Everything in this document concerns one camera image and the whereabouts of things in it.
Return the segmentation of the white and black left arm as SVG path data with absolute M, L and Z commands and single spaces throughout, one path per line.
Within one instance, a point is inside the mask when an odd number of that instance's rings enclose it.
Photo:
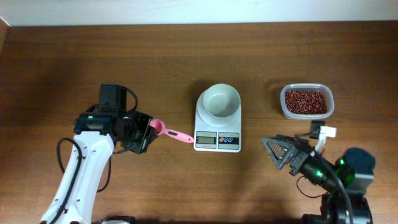
M 75 122 L 71 156 L 48 210 L 41 223 L 91 223 L 93 205 L 103 170 L 114 154 L 118 142 L 119 153 L 145 153 L 153 140 L 155 129 L 152 117 L 138 112 L 83 113 Z

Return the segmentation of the pink measuring scoop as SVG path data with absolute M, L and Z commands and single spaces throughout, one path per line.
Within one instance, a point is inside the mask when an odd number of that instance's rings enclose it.
M 152 119 L 150 122 L 150 126 L 154 128 L 158 135 L 165 134 L 171 138 L 174 138 L 178 141 L 193 144 L 194 138 L 188 134 L 181 133 L 179 131 L 173 129 L 167 129 L 163 121 L 159 119 Z

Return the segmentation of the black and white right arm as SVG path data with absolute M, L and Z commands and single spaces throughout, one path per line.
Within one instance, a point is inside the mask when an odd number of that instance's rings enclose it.
M 302 223 L 372 224 L 373 216 L 365 194 L 374 180 L 376 159 L 352 147 L 331 163 L 309 141 L 277 135 L 264 137 L 262 144 L 274 165 L 290 167 L 290 175 L 302 174 L 326 193 L 321 195 L 321 214 L 304 214 Z

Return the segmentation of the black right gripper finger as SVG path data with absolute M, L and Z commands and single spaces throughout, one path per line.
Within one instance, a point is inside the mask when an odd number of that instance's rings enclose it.
M 293 144 L 282 140 L 263 138 L 262 144 L 278 170 L 289 164 L 297 154 L 297 149 Z
M 297 138 L 290 137 L 290 136 L 284 136 L 284 135 L 280 135 L 280 134 L 277 134 L 274 139 L 276 141 L 282 141 L 282 142 L 286 142 L 286 143 L 297 143 L 298 142 Z

